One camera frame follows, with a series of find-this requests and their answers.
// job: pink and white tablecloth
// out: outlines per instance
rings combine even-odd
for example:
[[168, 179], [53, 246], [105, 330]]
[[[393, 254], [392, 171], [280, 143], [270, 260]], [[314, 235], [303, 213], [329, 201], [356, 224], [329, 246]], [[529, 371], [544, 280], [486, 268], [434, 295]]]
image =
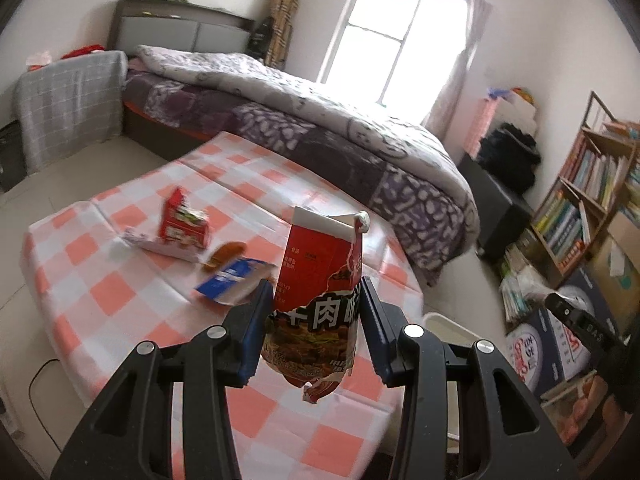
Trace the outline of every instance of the pink and white tablecloth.
[[[280, 268], [294, 206], [322, 214], [363, 210], [301, 166], [222, 133], [181, 160], [78, 202], [29, 228], [21, 266], [47, 333], [85, 403], [142, 340], [168, 346], [222, 322], [227, 308], [193, 290], [200, 266], [148, 253], [124, 242], [128, 226], [155, 233], [163, 200], [183, 186], [191, 205], [209, 213], [210, 248], [238, 240], [247, 256]], [[409, 320], [422, 293], [392, 229], [369, 213], [363, 274], [380, 298]], [[227, 389], [244, 478], [325, 480], [360, 477], [388, 425], [398, 393], [374, 373], [362, 331], [353, 375], [317, 405], [302, 401], [264, 362], [249, 386]], [[174, 402], [174, 476], [182, 474], [181, 407]]]

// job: brown snack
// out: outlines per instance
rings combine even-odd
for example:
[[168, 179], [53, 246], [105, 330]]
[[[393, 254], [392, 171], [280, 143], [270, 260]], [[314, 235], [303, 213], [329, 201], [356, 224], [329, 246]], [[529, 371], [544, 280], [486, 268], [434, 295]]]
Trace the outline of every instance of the brown snack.
[[246, 244], [244, 242], [228, 242], [220, 245], [220, 247], [211, 253], [209, 260], [203, 264], [203, 267], [207, 272], [216, 272], [226, 266], [226, 264], [240, 258], [245, 251]]

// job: gray blanket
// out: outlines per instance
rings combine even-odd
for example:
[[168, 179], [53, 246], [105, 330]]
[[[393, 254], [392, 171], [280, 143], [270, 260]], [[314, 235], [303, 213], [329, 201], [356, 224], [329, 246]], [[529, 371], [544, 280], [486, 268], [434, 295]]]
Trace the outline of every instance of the gray blanket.
[[27, 72], [15, 89], [29, 173], [122, 132], [123, 52], [65, 59]]
[[324, 85], [265, 67], [245, 54], [198, 54], [141, 45], [138, 56], [157, 75], [242, 96], [317, 124], [429, 182], [462, 210], [463, 249], [478, 237], [478, 210], [468, 183], [441, 142], [421, 126], [373, 106], [364, 109], [340, 102]]

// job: curtain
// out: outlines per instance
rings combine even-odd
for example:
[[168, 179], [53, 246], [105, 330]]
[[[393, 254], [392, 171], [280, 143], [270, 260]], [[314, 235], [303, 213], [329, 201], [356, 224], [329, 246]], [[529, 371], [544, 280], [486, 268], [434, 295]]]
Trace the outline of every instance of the curtain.
[[298, 11], [298, 0], [271, 0], [273, 36], [264, 64], [282, 70], [289, 50], [293, 17]]
[[420, 123], [440, 140], [449, 129], [453, 114], [465, 85], [466, 72], [469, 69], [478, 43], [484, 33], [486, 22], [491, 14], [492, 6], [484, 0], [469, 1], [469, 10], [466, 19], [466, 43], [465, 48], [458, 54], [449, 79], [442, 87], [433, 108]]

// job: window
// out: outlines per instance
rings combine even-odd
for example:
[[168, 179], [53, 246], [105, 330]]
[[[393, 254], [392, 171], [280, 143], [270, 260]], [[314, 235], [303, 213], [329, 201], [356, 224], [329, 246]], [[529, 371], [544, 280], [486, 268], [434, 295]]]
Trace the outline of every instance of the window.
[[465, 47], [467, 0], [355, 0], [326, 84], [420, 123]]

